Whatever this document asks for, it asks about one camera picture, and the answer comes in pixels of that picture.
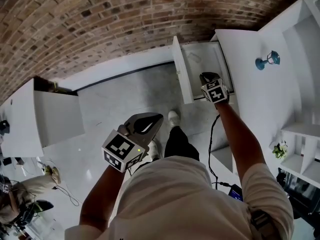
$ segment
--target lamp base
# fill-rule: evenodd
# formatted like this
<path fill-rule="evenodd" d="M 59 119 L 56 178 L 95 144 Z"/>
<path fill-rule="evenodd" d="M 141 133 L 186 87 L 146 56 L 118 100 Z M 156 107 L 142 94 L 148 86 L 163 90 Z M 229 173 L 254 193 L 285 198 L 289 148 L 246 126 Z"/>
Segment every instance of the lamp base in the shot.
<path fill-rule="evenodd" d="M 258 70 L 263 70 L 265 68 L 265 63 L 262 59 L 256 58 L 255 59 L 255 66 Z"/>

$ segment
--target gray floor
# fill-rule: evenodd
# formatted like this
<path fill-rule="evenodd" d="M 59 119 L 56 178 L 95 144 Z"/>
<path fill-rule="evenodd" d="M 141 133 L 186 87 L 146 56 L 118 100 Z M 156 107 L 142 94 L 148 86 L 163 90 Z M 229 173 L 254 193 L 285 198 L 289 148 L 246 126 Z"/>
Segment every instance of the gray floor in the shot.
<path fill-rule="evenodd" d="M 117 129 L 119 124 L 123 124 L 133 114 L 158 112 L 164 115 L 163 125 L 156 135 L 163 150 L 170 132 L 168 112 L 171 109 L 179 110 L 181 128 L 188 136 L 189 142 L 199 151 L 200 161 L 208 167 L 210 129 L 217 111 L 213 104 L 205 101 L 188 105 L 183 103 L 174 64 L 153 67 L 109 80 L 81 90 L 78 94 L 85 134 L 46 147 L 43 160 L 59 168 L 61 186 L 80 202 L 80 206 L 73 206 L 69 197 L 58 190 L 40 196 L 39 199 L 48 200 L 54 205 L 53 209 L 45 212 L 46 221 L 37 226 L 46 240 L 61 239 L 64 229 L 78 224 L 81 203 L 108 166 L 103 159 L 101 146 L 111 130 Z M 221 121 L 218 120 L 214 128 L 212 147 L 222 145 L 225 139 Z M 16 181 L 41 174 L 34 159 L 28 158 L 25 162 L 26 176 L 21 168 L 13 164 L 5 166 L 4 174 Z M 227 169 L 218 164 L 211 166 L 220 180 L 230 184 L 237 182 L 235 175 Z M 303 223 L 299 228 L 301 232 L 305 229 L 306 234 L 310 232 Z"/>

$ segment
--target potted plant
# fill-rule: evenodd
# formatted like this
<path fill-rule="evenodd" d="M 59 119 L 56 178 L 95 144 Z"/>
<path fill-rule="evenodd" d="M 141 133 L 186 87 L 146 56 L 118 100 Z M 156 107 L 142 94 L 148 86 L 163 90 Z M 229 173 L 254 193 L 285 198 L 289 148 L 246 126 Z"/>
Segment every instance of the potted plant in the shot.
<path fill-rule="evenodd" d="M 272 153 L 275 154 L 275 158 L 281 159 L 286 156 L 288 152 L 287 142 L 281 140 L 277 145 L 273 147 Z"/>

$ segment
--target blue desk lamp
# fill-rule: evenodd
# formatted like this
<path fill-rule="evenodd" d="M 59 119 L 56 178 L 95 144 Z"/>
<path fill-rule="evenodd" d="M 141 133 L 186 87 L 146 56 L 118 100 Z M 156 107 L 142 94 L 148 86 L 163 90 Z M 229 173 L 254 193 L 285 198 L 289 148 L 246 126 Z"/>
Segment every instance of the blue desk lamp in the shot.
<path fill-rule="evenodd" d="M 261 58 L 257 58 L 255 60 L 255 66 L 258 70 L 263 70 L 265 68 L 265 64 L 280 64 L 280 55 L 272 50 L 269 55 L 266 57 L 266 60 L 262 60 Z"/>

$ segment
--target electronic device screen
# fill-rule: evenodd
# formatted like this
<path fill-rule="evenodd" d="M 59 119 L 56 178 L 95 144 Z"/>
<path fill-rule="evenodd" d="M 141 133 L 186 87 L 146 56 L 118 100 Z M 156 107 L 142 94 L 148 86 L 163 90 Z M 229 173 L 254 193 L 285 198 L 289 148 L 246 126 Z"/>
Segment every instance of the electronic device screen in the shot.
<path fill-rule="evenodd" d="M 242 190 L 236 184 L 232 185 L 230 192 L 229 192 L 229 196 L 236 199 L 236 200 L 240 200 L 242 202 L 244 201 L 244 199 L 242 197 Z"/>

